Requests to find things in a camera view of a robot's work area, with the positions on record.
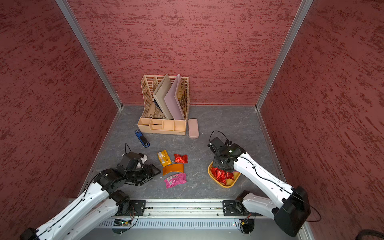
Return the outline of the yellow tea bag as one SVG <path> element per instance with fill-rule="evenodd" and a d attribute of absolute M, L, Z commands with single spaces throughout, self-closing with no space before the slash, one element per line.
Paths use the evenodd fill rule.
<path fill-rule="evenodd" d="M 172 164 L 172 161 L 168 155 L 168 152 L 166 150 L 163 150 L 161 152 L 157 153 L 157 156 L 159 158 L 160 163 L 162 164 L 163 167 L 166 167 L 168 165 Z"/>

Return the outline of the magenta tea bag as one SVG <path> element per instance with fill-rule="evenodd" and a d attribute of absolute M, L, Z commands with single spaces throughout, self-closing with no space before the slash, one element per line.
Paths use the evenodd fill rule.
<path fill-rule="evenodd" d="M 185 173 L 175 174 L 165 179 L 167 189 L 173 188 L 178 185 L 183 185 L 187 182 L 187 175 Z"/>

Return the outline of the yellow plastic storage box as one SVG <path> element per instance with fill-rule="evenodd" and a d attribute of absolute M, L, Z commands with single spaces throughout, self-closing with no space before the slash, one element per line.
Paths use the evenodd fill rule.
<path fill-rule="evenodd" d="M 218 184 L 220 187 L 222 187 L 222 188 L 231 188 L 231 187 L 233 187 L 234 185 L 235 185 L 235 183 L 237 182 L 237 180 L 239 179 L 239 177 L 241 176 L 241 173 L 239 173 L 239 172 L 233 172 L 233 174 L 234 174 L 234 180 L 232 181 L 232 180 L 228 180 L 227 181 L 227 184 L 226 185 L 222 185 L 222 184 L 220 184 L 219 182 L 217 182 L 215 179 L 214 179 L 214 177 L 212 176 L 212 174 L 211 174 L 211 172 L 210 172 L 210 169 L 211 168 L 216 168 L 216 167 L 213 167 L 213 162 L 211 162 L 210 163 L 210 165 L 209 165 L 209 167 L 208 167 L 208 174 L 209 174 L 209 176 L 210 176 L 210 178 L 216 183 L 216 184 Z"/>

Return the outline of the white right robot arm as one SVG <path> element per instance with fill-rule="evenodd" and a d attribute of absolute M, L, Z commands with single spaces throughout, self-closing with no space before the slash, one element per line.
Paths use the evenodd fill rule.
<path fill-rule="evenodd" d="M 218 138 L 208 144 L 214 153 L 213 167 L 226 172 L 238 172 L 248 178 L 267 197 L 246 193 L 241 204 L 249 213 L 273 219 L 287 235 L 296 237 L 313 208 L 307 191 L 279 180 L 259 165 L 250 154 L 237 144 L 226 145 Z"/>

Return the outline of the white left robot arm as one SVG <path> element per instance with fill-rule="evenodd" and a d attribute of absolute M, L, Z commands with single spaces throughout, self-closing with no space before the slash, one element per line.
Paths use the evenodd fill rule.
<path fill-rule="evenodd" d="M 37 229 L 26 229 L 20 239 L 75 240 L 112 216 L 139 216 L 130 197 L 120 188 L 125 184 L 142 186 L 160 173 L 161 170 L 152 164 L 140 169 L 122 166 L 106 169 L 64 210 Z"/>

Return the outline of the red tea bag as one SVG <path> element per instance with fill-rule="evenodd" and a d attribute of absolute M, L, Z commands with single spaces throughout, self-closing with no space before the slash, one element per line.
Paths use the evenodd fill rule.
<path fill-rule="evenodd" d="M 214 179 L 222 185 L 226 185 L 228 180 L 234 180 L 234 174 L 220 170 L 219 168 L 211 168 L 210 172 Z"/>
<path fill-rule="evenodd" d="M 187 164 L 188 163 L 188 156 L 187 155 L 179 155 L 174 154 L 175 157 L 175 163 L 176 164 Z"/>

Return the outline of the orange tea bag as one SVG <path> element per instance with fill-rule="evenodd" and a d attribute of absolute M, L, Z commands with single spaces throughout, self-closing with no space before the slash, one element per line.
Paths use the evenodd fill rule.
<path fill-rule="evenodd" d="M 171 164 L 163 167 L 163 176 L 169 173 L 184 173 L 184 164 Z"/>

